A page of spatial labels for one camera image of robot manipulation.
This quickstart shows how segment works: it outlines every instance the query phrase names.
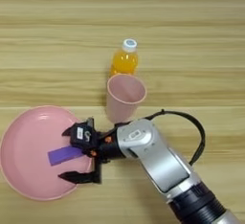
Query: pink cup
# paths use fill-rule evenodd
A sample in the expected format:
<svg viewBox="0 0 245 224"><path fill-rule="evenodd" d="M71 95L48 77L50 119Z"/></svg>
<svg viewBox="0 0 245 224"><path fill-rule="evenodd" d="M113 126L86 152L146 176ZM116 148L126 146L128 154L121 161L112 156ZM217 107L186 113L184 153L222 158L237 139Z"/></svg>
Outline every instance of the pink cup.
<svg viewBox="0 0 245 224"><path fill-rule="evenodd" d="M146 97L142 81L131 75L118 74L107 82L106 113L112 123L127 121Z"/></svg>

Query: pink plate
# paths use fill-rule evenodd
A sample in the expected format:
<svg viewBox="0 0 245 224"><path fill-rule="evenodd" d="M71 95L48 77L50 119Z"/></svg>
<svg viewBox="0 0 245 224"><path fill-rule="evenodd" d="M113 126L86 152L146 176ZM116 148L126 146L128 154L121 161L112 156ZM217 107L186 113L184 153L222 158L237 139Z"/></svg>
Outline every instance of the pink plate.
<svg viewBox="0 0 245 224"><path fill-rule="evenodd" d="M4 135L0 151L2 171L9 184L35 200L60 198L76 188L58 175L88 172L91 159L82 156L51 167L48 152L69 145L62 132L78 119L60 107L41 106L24 112Z"/></svg>

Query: plastic bottle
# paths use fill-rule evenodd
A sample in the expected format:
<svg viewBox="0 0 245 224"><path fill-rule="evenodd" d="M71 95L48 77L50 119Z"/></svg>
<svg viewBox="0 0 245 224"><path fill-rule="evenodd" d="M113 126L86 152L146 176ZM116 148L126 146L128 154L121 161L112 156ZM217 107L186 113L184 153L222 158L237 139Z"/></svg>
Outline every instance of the plastic bottle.
<svg viewBox="0 0 245 224"><path fill-rule="evenodd" d="M123 42L122 48L114 54L111 76L116 74L134 74L138 65L136 48L137 42L134 39L128 38Z"/></svg>

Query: wooden table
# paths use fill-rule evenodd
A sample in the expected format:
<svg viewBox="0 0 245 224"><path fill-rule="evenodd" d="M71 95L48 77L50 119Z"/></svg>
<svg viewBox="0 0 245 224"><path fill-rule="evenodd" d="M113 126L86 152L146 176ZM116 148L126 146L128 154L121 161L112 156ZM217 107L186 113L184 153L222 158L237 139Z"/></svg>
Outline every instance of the wooden table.
<svg viewBox="0 0 245 224"><path fill-rule="evenodd" d="M105 82L124 38L139 42L148 96L135 117L171 108L206 127L195 169L239 218L244 212L245 0L0 0L0 130L20 112L54 104L105 119ZM188 158L198 134L180 118L155 121ZM3 224L178 223L138 162L103 167L101 186L39 203L0 178Z"/></svg>

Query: purple block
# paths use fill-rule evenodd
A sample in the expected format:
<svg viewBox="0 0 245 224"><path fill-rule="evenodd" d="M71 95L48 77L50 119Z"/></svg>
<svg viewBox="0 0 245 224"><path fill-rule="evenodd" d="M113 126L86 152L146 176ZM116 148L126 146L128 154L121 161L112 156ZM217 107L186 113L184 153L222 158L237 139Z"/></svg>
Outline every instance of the purple block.
<svg viewBox="0 0 245 224"><path fill-rule="evenodd" d="M49 151L48 156L51 166L56 166L65 161L81 157L83 154L79 148L66 146L54 151Z"/></svg>

